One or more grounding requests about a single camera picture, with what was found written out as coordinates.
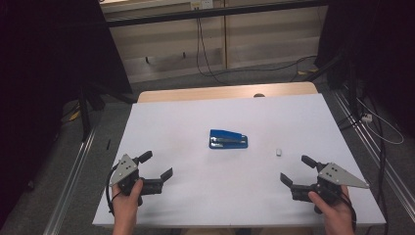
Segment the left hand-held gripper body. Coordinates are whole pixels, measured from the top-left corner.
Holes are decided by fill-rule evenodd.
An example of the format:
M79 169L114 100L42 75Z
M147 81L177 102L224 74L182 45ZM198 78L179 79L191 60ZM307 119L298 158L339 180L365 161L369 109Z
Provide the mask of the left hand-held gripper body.
M142 197L160 194L163 187L161 177L145 179L139 175L139 164L136 164L127 154L124 154L109 173L109 186L117 185L121 193L129 196L136 181L143 180L143 188L138 198L138 206L143 204Z

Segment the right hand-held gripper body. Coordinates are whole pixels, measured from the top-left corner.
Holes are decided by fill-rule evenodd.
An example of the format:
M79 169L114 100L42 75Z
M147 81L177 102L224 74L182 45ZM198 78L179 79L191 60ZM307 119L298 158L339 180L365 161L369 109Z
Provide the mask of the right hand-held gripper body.
M321 170L317 170L316 183L311 185L298 185L293 183L290 190L292 198L295 201L311 202L308 193L312 191L317 193L326 204L332 206L343 198L342 185L363 189L369 188L368 183L357 178L339 165L327 163L323 164Z

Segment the blue stapler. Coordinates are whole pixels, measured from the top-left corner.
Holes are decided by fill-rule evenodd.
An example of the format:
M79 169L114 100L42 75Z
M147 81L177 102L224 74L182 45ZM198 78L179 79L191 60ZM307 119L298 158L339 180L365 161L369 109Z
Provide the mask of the blue stapler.
M208 140L208 146L211 149L246 149L249 147L246 135L228 130L212 129Z

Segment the person's right hand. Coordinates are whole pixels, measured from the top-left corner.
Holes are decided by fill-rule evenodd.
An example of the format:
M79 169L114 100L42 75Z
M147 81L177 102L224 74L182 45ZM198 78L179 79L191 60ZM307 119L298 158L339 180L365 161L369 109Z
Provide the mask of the person's right hand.
M347 204L339 202L336 205L329 206L320 196L310 191L308 197L311 202L322 211L324 217L324 227L326 229L346 229L352 228L352 212Z

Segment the person's left hand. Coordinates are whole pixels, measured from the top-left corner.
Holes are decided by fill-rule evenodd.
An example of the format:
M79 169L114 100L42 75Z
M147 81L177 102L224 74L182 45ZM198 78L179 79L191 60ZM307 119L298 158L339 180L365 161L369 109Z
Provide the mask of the person's left hand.
M119 187L112 187L113 206L115 214L115 227L135 227L138 212L138 197L143 187L143 181L139 179L133 186L129 196L121 193Z

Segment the white table board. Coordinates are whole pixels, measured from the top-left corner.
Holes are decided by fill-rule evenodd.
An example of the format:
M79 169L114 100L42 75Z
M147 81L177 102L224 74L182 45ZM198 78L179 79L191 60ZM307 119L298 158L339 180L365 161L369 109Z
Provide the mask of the white table board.
M211 149L209 132L246 135L246 149ZM276 150L282 156L276 156ZM293 200L280 180L315 183L307 155L361 171L320 94L133 105L117 153L152 151L139 167L157 178L172 168L159 195L147 196L138 223L152 227L318 226L311 203Z

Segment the black metal stand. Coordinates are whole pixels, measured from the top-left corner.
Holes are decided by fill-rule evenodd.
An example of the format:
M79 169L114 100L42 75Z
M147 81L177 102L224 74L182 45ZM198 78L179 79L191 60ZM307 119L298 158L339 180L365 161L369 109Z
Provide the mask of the black metal stand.
M125 104L134 104L137 100L130 98L122 93L116 92L96 82L85 82L80 86L78 94L79 110L82 121L83 136L82 141L85 142L89 134L92 132L88 107L94 111L102 111L106 103L101 97L102 94L109 95Z
M345 52L338 53L329 60L317 72L308 75L305 81L313 82L323 74L327 74L327 81L330 88L340 88L344 84L348 91L348 105L353 114L358 113L357 108L357 78L354 61Z

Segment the light wooden table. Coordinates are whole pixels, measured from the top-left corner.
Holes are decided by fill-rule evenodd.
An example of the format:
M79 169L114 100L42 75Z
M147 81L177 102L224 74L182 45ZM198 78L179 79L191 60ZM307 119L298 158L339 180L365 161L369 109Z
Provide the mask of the light wooden table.
M254 98L262 93L265 97L317 94L312 82L288 82L253 85L235 85L203 88L145 91L138 96L138 103L196 101L212 99Z

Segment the black curtain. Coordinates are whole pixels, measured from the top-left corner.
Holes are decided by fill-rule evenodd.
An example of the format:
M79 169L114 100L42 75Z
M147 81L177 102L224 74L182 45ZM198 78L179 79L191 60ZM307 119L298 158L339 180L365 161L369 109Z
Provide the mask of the black curtain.
M398 125L415 138L415 0L339 0L328 7L317 59L342 54Z
M99 0L0 0L0 225L96 86L131 90Z

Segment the black horizontal bar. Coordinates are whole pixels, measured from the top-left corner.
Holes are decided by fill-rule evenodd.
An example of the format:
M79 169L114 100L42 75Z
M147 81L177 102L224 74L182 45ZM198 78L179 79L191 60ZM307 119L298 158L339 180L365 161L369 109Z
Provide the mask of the black horizontal bar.
M241 14L252 14L270 11L293 10L311 7L327 6L331 0L287 0L278 3L255 4L237 7L224 7L207 10L194 10L161 15L150 15L143 17L126 17L107 20L108 27L130 26L137 24L155 24L165 22L184 21L192 19L203 19L212 17L232 16Z

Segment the aluminium floor rail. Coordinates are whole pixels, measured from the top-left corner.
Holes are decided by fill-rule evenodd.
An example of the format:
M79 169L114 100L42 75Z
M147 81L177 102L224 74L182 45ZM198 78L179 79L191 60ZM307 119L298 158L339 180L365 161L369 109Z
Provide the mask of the aluminium floor rail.
M357 108L363 114L371 114L372 122L363 122L355 117L348 105L344 91L332 91L332 96L344 113L341 121L343 133L353 132L366 151L366 157L357 157L358 165L363 162L375 165L382 175L370 179L375 184L382 180L398 199L397 206L415 223L415 139L407 136L383 108L369 98L357 98Z
M70 169L65 187L48 220L43 235L59 235L75 192L80 173L95 138L96 128L93 127L83 139L73 166Z

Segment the white wall socket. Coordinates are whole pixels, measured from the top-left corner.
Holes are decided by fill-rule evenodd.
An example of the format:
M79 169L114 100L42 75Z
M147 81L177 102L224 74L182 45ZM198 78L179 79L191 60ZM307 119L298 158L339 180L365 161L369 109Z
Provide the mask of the white wall socket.
M213 8L213 0L191 0L190 6L192 10L207 10Z

